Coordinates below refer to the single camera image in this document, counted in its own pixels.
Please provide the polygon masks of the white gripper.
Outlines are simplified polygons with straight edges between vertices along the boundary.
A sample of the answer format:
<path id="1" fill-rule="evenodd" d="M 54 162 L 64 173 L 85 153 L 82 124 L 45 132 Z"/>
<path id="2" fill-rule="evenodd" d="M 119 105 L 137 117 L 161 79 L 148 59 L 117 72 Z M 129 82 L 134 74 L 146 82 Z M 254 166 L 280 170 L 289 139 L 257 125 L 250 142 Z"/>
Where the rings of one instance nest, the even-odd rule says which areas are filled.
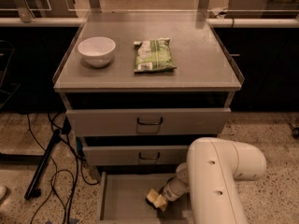
<path id="1" fill-rule="evenodd" d="M 151 189 L 147 195 L 147 200 L 153 202 L 154 206 L 164 212 L 167 208 L 168 201 L 174 202 L 181 196 L 182 188 L 178 180 L 171 180 L 164 188 L 162 194 L 155 189 Z"/>

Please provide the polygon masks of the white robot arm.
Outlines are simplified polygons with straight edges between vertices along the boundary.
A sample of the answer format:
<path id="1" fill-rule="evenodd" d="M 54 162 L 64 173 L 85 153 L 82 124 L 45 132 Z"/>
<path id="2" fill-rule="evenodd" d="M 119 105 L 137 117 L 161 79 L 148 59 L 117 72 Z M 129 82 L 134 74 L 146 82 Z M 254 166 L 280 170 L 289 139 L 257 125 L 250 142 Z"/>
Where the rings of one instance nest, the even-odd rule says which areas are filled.
<path id="1" fill-rule="evenodd" d="M 160 192 L 151 189 L 146 201 L 165 211 L 170 202 L 189 194 L 194 224 L 248 224 L 235 182 L 257 180 L 265 170 L 265 156 L 253 145 L 198 138 L 176 176 Z"/>

